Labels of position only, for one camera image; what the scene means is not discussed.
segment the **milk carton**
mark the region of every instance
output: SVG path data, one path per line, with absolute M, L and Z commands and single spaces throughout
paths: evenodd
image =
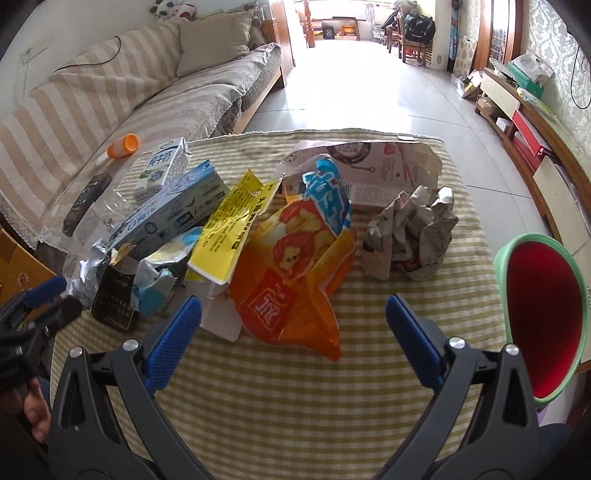
M 187 169 L 189 155 L 184 137 L 159 145 L 139 174 L 134 188 L 135 200 L 147 200 L 179 178 Z

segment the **green box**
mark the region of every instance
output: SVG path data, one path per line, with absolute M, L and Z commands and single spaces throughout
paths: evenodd
M 513 74 L 513 77 L 515 78 L 515 80 L 517 80 L 517 83 L 519 84 L 519 86 L 521 88 L 532 93 L 540 100 L 542 99 L 542 93 L 544 93 L 544 87 L 541 87 L 536 82 L 534 82 L 532 79 L 530 79 L 525 73 L 523 73 L 519 69 L 519 67 L 517 67 L 515 64 L 513 64 L 512 61 L 509 62 L 509 64 L 507 65 L 507 68 L 509 68 L 509 71 Z

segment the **stuffed toy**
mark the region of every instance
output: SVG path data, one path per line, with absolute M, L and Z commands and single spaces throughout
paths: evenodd
M 175 5 L 168 12 L 168 18 L 187 18 L 192 20 L 197 14 L 197 9 L 191 4 Z
M 158 20 L 184 17 L 193 20 L 197 9 L 192 4 L 186 4 L 183 0 L 155 0 L 150 12 L 156 15 Z

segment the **person's hand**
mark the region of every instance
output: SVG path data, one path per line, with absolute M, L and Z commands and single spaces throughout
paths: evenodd
M 39 380 L 34 377 L 27 382 L 27 386 L 28 394 L 24 401 L 15 388 L 0 393 L 0 411 L 12 415 L 23 411 L 31 423 L 33 438 L 39 443 L 45 443 L 49 437 L 51 413 L 43 398 Z

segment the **wooden door frame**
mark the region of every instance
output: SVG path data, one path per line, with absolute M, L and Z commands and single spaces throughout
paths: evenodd
M 488 65 L 492 39 L 493 2 L 502 0 L 480 0 L 480 31 L 474 58 L 474 69 L 482 70 Z M 505 49 L 505 65 L 521 54 L 523 38 L 523 0 L 509 1 L 509 30 Z

